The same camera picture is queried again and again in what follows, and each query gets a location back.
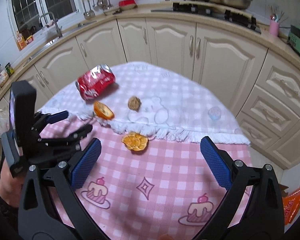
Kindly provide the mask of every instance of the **person's hand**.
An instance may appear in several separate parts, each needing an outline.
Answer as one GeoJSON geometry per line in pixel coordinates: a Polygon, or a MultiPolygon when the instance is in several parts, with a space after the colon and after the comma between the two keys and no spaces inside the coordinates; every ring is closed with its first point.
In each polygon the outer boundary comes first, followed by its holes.
{"type": "Polygon", "coordinates": [[[0,197],[10,206],[19,207],[21,188],[25,176],[20,174],[13,178],[7,161],[4,160],[0,173],[0,197]]]}
{"type": "Polygon", "coordinates": [[[174,240],[171,236],[168,234],[164,234],[158,238],[158,240],[174,240]]]}

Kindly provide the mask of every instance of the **pink checkered tablecloth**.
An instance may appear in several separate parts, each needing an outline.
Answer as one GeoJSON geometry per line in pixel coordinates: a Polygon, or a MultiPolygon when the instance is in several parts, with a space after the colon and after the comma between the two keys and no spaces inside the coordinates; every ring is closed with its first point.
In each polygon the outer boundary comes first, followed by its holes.
{"type": "MultiPolygon", "coordinates": [[[[48,125],[43,138],[63,137],[85,122],[61,121],[48,125]]],[[[225,189],[216,182],[197,143],[154,139],[143,155],[132,154],[122,135],[101,127],[94,119],[91,138],[101,141],[102,152],[77,196],[99,227],[112,240],[157,240],[168,233],[176,240],[192,239],[222,200],[225,189]]],[[[217,144],[233,159],[251,166],[246,145],[217,144]]],[[[56,194],[51,191],[63,222],[72,226],[56,194]]],[[[231,223],[240,221],[248,202],[244,194],[231,223]]]]}

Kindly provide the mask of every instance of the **window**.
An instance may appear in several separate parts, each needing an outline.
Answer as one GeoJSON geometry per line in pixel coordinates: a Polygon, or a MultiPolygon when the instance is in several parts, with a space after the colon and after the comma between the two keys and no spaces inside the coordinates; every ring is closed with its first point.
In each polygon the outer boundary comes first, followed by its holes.
{"type": "Polygon", "coordinates": [[[26,39],[39,31],[42,26],[50,22],[49,15],[42,17],[39,22],[39,16],[47,12],[52,12],[56,19],[76,11],[74,0],[11,0],[13,14],[20,33],[26,39]]]}

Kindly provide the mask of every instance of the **walnut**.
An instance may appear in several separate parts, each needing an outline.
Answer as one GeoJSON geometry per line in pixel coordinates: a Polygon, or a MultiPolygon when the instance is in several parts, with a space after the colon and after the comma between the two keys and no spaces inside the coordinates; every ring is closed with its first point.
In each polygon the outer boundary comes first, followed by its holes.
{"type": "Polygon", "coordinates": [[[141,106],[141,100],[135,96],[130,97],[128,100],[128,107],[131,110],[138,111],[141,106]]]}

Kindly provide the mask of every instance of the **pink cup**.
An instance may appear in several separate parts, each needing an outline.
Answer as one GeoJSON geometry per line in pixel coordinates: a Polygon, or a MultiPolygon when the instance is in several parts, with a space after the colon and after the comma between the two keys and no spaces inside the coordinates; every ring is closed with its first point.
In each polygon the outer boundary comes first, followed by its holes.
{"type": "Polygon", "coordinates": [[[269,27],[269,33],[273,36],[278,36],[279,34],[279,26],[280,24],[278,22],[275,22],[274,20],[270,21],[270,27],[269,27]]]}

